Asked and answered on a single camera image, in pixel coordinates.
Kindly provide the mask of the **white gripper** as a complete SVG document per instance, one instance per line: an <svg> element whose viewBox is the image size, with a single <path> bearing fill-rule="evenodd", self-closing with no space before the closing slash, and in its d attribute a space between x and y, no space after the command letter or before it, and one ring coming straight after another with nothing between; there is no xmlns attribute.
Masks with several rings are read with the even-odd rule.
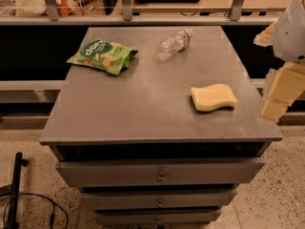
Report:
<svg viewBox="0 0 305 229"><path fill-rule="evenodd" d="M263 88L259 116L274 122L305 92L304 1L293 0L276 23L254 38L257 46L273 46L274 56L286 61L279 70L269 70Z"/></svg>

